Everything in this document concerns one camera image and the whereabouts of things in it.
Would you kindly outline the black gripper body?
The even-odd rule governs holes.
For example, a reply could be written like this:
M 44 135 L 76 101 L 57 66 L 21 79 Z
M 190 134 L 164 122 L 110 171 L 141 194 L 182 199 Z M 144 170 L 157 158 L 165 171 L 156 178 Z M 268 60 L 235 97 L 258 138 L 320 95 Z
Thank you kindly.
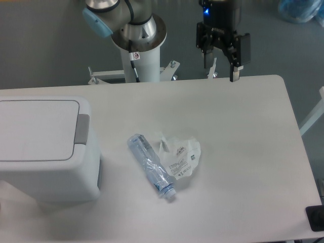
M 220 49 L 230 65 L 246 65 L 251 61 L 251 36 L 239 34 L 242 1 L 199 1 L 203 21 L 196 26 L 196 47 L 206 56 Z

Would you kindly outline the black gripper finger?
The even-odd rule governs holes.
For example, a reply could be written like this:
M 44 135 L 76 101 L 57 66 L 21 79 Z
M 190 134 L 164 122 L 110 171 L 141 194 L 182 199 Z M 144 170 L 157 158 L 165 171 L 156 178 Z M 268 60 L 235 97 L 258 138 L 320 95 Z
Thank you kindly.
M 204 55 L 204 69 L 209 69 L 213 65 L 213 46 L 211 46 L 208 35 L 202 38 L 201 50 Z
M 240 71 L 244 67 L 244 65 L 241 63 L 240 51 L 238 51 L 235 47 L 230 47 L 226 50 L 226 57 L 230 64 L 230 81 L 238 81 L 240 78 Z

